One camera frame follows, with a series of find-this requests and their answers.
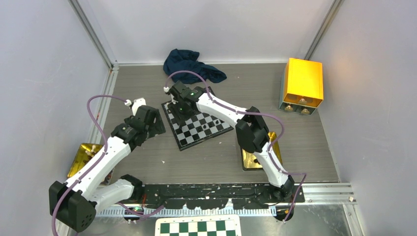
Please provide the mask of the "black white chess board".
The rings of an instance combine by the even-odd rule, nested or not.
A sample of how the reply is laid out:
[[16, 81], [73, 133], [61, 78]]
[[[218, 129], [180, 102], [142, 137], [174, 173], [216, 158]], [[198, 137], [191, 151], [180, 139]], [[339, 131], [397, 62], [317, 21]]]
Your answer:
[[176, 121], [169, 110], [171, 102], [162, 103], [162, 108], [180, 151], [233, 130], [225, 121], [207, 113], [200, 113], [187, 121]]

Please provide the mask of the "orange drawer box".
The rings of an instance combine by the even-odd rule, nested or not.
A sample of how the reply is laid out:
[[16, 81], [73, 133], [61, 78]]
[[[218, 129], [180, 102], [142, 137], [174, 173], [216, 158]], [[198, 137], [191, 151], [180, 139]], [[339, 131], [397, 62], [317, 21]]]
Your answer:
[[311, 115], [323, 100], [322, 63], [289, 58], [281, 76], [279, 109]]

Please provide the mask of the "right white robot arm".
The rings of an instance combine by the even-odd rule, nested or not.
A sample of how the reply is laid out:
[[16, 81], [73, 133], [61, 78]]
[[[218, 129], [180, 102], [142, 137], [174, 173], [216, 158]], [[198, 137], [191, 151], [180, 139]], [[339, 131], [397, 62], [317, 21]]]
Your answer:
[[274, 152], [265, 115], [257, 108], [234, 106], [217, 98], [207, 88], [190, 89], [180, 81], [171, 87], [165, 86], [163, 90], [171, 97], [169, 110], [177, 121], [206, 113], [234, 127], [240, 148], [253, 154], [262, 165], [269, 184], [274, 187], [274, 198], [285, 202], [291, 197], [295, 182]]

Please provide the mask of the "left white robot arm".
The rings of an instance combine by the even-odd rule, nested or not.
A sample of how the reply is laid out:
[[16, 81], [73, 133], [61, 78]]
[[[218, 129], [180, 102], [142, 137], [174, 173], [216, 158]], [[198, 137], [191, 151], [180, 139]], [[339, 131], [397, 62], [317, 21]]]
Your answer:
[[115, 127], [107, 145], [66, 182], [55, 181], [49, 187], [50, 214], [80, 233], [93, 222], [97, 213], [120, 201], [139, 202], [145, 193], [142, 181], [123, 175], [115, 183], [99, 189], [111, 170], [147, 139], [165, 133], [157, 108], [147, 105], [133, 109], [133, 115]]

